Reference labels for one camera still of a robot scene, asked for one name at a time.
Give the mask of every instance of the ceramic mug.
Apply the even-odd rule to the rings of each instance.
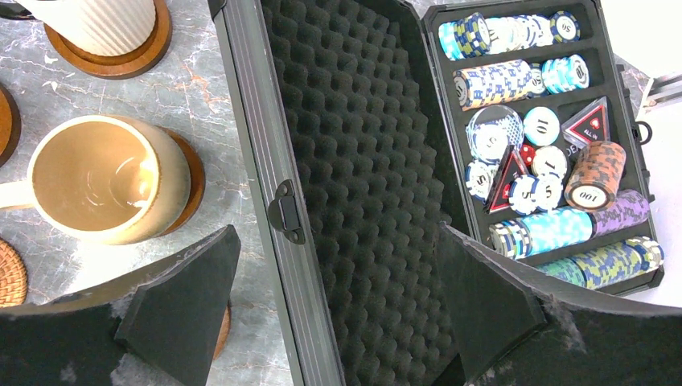
[[[166,231],[190,193],[190,169],[162,129],[129,117],[89,115],[54,128],[26,181],[0,184],[0,209],[35,207],[81,240],[132,244]]]
[[[0,18],[37,18],[78,48],[94,55],[134,51],[151,35],[154,0],[0,0]]]

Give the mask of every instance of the mug handle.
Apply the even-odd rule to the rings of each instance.
[[[13,2],[0,2],[0,18],[7,20],[35,20],[26,8]]]
[[[28,181],[0,184],[0,211],[33,207],[35,196]]]

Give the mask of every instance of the rattan coaster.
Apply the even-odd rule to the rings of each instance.
[[[228,341],[230,335],[230,325],[232,324],[232,305],[228,303],[228,309],[225,311],[223,317],[223,324],[220,325],[220,333],[218,334],[218,344],[216,344],[216,352],[213,353],[213,360],[218,359],[218,356],[225,348],[225,342]]]
[[[132,52],[119,56],[93,55],[81,50],[45,24],[50,43],[66,61],[92,76],[128,79],[149,71],[168,51],[173,35],[171,13],[164,0],[154,0],[156,23],[150,37]]]
[[[26,300],[26,267],[17,252],[0,240],[0,308],[19,306]]]
[[[185,158],[187,158],[187,163],[190,166],[191,174],[190,199],[187,201],[187,205],[185,206],[185,209],[183,210],[183,213],[180,215],[180,217],[170,226],[170,228],[161,234],[161,236],[165,236],[182,227],[191,219],[191,217],[196,213],[197,209],[199,209],[201,199],[203,199],[203,192],[206,188],[206,175],[203,172],[203,163],[201,162],[201,157],[194,149],[192,149],[190,143],[173,130],[163,127],[161,129],[165,130],[166,133],[168,133],[168,135],[175,140],[178,146],[180,146],[180,149],[182,149],[183,153],[185,154]]]
[[[0,84],[0,166],[12,156],[19,144],[21,118],[10,92]]]

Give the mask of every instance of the purple poker chip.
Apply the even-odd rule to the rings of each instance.
[[[634,227],[649,218],[649,201],[637,191],[618,193],[613,206],[603,211],[589,213],[592,220],[592,237],[600,237],[621,229]]]

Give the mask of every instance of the foam block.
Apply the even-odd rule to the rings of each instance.
[[[355,0],[261,0],[348,384],[454,358],[433,246],[443,184],[400,26]]]

